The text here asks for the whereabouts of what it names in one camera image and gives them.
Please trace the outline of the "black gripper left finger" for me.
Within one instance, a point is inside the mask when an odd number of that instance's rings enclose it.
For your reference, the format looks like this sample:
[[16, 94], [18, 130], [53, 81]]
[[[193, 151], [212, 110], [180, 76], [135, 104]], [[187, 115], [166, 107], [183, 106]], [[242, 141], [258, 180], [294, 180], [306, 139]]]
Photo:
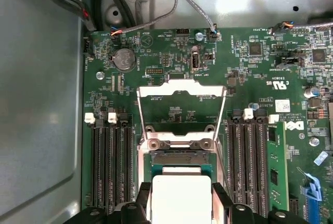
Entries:
[[119, 210], [108, 214], [105, 209], [89, 207], [74, 215], [64, 223], [151, 223], [146, 215], [151, 182], [143, 182], [135, 202], [120, 204]]

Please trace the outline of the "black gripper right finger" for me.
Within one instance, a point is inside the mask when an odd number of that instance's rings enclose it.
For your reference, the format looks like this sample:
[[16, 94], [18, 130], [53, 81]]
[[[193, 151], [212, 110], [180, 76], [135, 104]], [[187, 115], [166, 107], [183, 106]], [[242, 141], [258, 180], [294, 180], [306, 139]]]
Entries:
[[301, 217], [281, 209], [274, 209], [266, 217], [255, 213], [249, 206], [233, 203], [222, 185], [212, 184], [212, 220], [215, 223], [307, 223]]

